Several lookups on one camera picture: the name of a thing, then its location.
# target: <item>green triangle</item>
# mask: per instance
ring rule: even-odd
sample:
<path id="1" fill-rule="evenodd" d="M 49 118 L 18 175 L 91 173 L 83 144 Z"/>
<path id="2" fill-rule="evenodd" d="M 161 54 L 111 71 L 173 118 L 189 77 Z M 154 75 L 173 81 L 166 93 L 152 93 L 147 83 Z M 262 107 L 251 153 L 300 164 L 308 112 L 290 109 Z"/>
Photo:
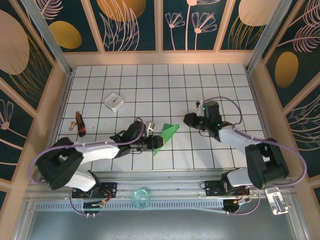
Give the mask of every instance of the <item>green triangle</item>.
<path id="1" fill-rule="evenodd" d="M 160 134 L 160 137 L 163 138 L 163 143 L 166 144 L 179 128 L 180 128 L 179 124 L 171 125 L 171 124 L 165 123 L 163 125 L 162 132 Z M 157 148 L 154 151 L 153 156 L 155 156 L 160 151 L 161 148 L 162 147 Z"/>

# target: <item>white tile floor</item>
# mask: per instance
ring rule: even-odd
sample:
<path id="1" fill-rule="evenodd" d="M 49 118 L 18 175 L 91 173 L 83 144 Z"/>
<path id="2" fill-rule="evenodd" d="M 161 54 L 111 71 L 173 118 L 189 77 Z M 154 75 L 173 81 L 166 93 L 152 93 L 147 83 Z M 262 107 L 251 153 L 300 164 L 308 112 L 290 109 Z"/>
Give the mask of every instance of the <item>white tile floor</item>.
<path id="1" fill-rule="evenodd" d="M 120 94 L 125 104 L 112 112 L 104 104 L 111 93 Z M 179 124 L 173 138 L 153 156 L 152 151 L 101 159 L 84 168 L 95 172 L 172 169 L 232 169 L 246 166 L 243 154 L 213 138 L 202 137 L 183 123 L 184 115 L 196 111 L 196 101 L 224 96 L 235 100 L 243 113 L 239 126 L 264 137 L 241 64 L 150 64 L 78 66 L 65 108 L 59 138 L 80 143 L 103 141 L 126 130 L 135 117 L 155 122 L 154 133 L 164 123 Z M 228 101 L 218 101 L 223 119 L 238 122 L 239 113 Z M 69 130 L 75 112 L 81 112 L 87 133 Z"/>

